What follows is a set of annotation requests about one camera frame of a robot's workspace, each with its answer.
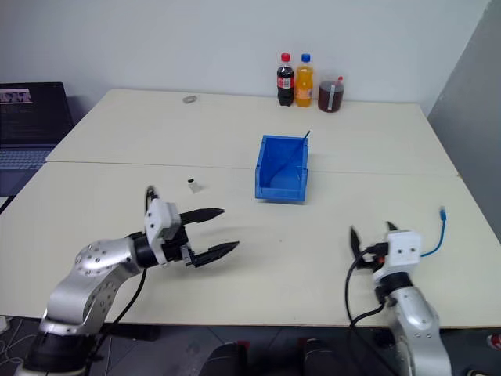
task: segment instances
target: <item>bottle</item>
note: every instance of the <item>bottle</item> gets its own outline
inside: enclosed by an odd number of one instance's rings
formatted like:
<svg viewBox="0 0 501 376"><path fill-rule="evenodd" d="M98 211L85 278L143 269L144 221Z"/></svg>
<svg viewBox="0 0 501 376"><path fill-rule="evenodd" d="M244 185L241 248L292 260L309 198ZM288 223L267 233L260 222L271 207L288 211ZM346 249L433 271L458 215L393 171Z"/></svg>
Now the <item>bottle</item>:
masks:
<svg viewBox="0 0 501 376"><path fill-rule="evenodd" d="M276 72L276 86L279 90L280 106L290 106L294 101L294 69L290 67L290 55L283 53L282 65Z"/></svg>
<svg viewBox="0 0 501 376"><path fill-rule="evenodd" d="M308 107L312 104L313 69L310 67L310 54L301 55L302 65L297 68L296 80L296 104L300 107Z"/></svg>
<svg viewBox="0 0 501 376"><path fill-rule="evenodd" d="M339 76L336 81L322 81L319 88L319 109L325 112L338 111L341 107L343 94L343 76Z"/></svg>

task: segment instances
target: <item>blue plastic bin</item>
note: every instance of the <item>blue plastic bin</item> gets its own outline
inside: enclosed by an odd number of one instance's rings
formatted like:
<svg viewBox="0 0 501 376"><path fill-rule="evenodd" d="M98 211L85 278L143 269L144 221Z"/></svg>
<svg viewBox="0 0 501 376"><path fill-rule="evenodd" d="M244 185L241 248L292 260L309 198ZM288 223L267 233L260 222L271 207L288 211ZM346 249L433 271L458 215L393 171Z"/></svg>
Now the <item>blue plastic bin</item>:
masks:
<svg viewBox="0 0 501 376"><path fill-rule="evenodd" d="M256 198L304 201L307 163L308 138L264 135L256 166Z"/></svg>

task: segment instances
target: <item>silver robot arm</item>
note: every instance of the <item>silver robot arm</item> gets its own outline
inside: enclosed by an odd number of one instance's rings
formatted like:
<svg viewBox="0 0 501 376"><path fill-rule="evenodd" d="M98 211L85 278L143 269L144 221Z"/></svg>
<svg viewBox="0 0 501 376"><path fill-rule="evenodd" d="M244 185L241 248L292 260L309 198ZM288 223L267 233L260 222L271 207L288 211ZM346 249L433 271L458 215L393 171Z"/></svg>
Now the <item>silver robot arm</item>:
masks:
<svg viewBox="0 0 501 376"><path fill-rule="evenodd" d="M353 229L351 247L356 257L359 240ZM395 337L400 375L452 375L449 355L440 338L438 314L409 276L420 262L421 236L392 230L386 242L370 248L373 261L362 261L359 268L373 269L377 294L386 299L385 313Z"/></svg>
<svg viewBox="0 0 501 376"><path fill-rule="evenodd" d="M179 214L175 204L158 198L153 187L145 214L146 233L99 240L84 247L70 274L51 293L47 310L17 376L77 376L85 373L120 286L151 266L183 261L199 267L229 253L239 242L195 255L184 225L204 222L224 212L207 208Z"/></svg>

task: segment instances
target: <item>label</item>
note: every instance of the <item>label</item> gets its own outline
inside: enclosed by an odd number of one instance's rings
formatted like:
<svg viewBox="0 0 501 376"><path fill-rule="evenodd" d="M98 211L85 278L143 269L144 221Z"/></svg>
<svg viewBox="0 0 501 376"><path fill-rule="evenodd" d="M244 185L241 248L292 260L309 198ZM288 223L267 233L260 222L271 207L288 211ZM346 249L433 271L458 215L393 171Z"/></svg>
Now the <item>label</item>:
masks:
<svg viewBox="0 0 501 376"><path fill-rule="evenodd" d="M329 93L329 104L327 106L327 110L331 111L332 110L332 102L334 101L334 93L336 92L336 85L331 85L330 86L330 93Z"/></svg>
<svg viewBox="0 0 501 376"><path fill-rule="evenodd" d="M276 78L276 85L281 89L292 89L294 87L294 77L292 78Z"/></svg>
<svg viewBox="0 0 501 376"><path fill-rule="evenodd" d="M312 90L311 89L296 88L296 98L298 98L298 99L311 99L312 98Z"/></svg>

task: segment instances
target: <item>white wall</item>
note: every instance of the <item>white wall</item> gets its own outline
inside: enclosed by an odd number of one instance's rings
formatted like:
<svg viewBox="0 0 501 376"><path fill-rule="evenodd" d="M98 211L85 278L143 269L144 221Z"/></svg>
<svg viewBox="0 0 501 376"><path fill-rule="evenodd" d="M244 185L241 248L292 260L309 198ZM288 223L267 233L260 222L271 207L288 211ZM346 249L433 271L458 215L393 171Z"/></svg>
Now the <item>white wall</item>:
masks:
<svg viewBox="0 0 501 376"><path fill-rule="evenodd" d="M349 99L432 108L488 0L0 0L0 81L274 96L282 51Z"/></svg>

